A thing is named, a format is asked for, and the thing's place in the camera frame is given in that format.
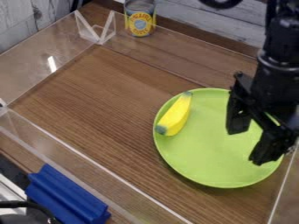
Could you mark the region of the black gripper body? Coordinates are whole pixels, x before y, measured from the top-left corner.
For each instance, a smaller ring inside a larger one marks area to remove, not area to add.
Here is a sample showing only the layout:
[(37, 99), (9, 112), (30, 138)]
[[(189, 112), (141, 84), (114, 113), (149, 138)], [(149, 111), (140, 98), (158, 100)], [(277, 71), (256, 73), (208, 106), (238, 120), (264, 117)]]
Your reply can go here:
[(299, 136), (299, 73), (237, 72), (229, 90), (246, 104), (261, 130), (289, 130)]

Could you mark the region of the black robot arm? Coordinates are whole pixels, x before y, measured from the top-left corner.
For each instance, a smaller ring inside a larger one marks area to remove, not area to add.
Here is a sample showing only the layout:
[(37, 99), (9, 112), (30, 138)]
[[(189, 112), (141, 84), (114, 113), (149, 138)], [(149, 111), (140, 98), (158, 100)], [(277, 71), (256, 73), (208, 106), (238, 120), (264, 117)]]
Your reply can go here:
[(299, 0), (268, 0), (265, 42), (253, 76), (234, 73), (228, 93), (225, 128), (230, 135), (256, 123), (261, 136), (248, 160), (276, 161), (299, 139)]

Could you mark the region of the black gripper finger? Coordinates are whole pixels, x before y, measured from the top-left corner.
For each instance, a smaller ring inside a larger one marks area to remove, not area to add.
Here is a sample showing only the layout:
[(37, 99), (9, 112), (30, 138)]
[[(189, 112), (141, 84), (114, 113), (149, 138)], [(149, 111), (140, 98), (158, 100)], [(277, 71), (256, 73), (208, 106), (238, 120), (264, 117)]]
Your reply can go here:
[(294, 145), (296, 133), (286, 129), (264, 130), (248, 156), (254, 165), (276, 161)]
[(248, 130), (250, 124), (250, 115), (248, 113), (248, 105), (229, 93), (226, 105), (226, 121), (225, 128), (229, 135), (236, 135)]

